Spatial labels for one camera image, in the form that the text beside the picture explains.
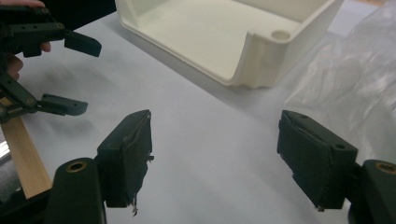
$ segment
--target transparent plastic sheet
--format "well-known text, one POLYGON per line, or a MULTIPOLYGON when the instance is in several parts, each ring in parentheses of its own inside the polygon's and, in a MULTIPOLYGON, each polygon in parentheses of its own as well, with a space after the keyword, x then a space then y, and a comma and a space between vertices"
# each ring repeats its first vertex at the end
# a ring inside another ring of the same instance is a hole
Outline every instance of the transparent plastic sheet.
POLYGON ((327 42, 285 109, 306 114, 357 147, 357 162, 396 162, 396 0, 327 42))

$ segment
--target finger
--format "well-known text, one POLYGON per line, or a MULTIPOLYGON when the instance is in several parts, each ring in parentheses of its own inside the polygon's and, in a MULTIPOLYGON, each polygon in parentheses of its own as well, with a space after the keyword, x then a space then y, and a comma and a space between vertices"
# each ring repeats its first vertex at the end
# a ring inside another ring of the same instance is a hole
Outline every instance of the finger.
POLYGON ((20 77, 19 71, 23 68, 23 62, 15 55, 7 55, 7 72, 10 76, 18 79, 20 77))
POLYGON ((42 43, 40 45, 41 50, 44 52, 50 52, 50 42, 42 43))
POLYGON ((44 3, 37 0, 0 0, 3 6, 44 7, 44 3))

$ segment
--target hole in tray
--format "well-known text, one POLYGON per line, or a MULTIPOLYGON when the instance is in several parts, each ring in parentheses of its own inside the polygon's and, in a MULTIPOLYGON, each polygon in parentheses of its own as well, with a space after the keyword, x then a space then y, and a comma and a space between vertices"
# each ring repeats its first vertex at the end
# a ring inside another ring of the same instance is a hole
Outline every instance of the hole in tray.
POLYGON ((290 39, 290 34, 286 31, 274 31, 271 37, 276 40, 288 40, 290 39))

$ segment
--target black plastic part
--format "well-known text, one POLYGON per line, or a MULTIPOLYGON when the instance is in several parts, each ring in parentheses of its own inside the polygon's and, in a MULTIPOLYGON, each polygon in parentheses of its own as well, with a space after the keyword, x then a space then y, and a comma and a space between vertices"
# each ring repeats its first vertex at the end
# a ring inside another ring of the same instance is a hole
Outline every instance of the black plastic part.
POLYGON ((371 211, 360 210, 355 204, 350 205, 347 214, 347 221, 349 224, 375 224, 371 211))
POLYGON ((57 169, 44 223, 106 223, 99 174, 93 159, 76 159, 57 169))
POLYGON ((361 184, 375 223, 396 223, 396 165, 369 160, 362 169, 361 184))
POLYGON ((88 103, 44 94, 39 102, 39 110, 57 115, 78 116, 87 111, 88 103))
POLYGON ((0 207, 0 223, 39 224, 44 220, 50 191, 44 191, 29 200, 24 199, 23 191, 15 192, 0 207))
POLYGON ((0 71, 0 89, 24 107, 34 108, 37 104, 35 97, 5 71, 0 71))
POLYGON ((277 152, 319 209, 340 209, 358 150, 306 115, 284 110, 277 152))
POLYGON ((135 203, 153 160, 151 114, 148 110, 127 116, 97 149, 98 163, 107 207, 126 207, 135 203))
POLYGON ((67 31, 45 7, 0 7, 0 51, 24 57, 41 55, 44 42, 64 39, 64 46, 98 57, 101 44, 90 37, 67 31))
POLYGON ((102 49, 102 45, 97 40, 71 31, 65 33, 64 47, 95 57, 99 57, 102 49))

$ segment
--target metal bolt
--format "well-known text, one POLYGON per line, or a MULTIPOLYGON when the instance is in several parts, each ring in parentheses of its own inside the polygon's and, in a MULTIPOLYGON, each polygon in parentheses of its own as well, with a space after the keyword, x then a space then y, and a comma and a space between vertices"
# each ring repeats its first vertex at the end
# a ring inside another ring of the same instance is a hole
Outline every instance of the metal bolt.
POLYGON ((32 104, 35 103, 35 99, 33 99, 33 98, 27 98, 26 103, 27 103, 28 105, 32 105, 32 104))

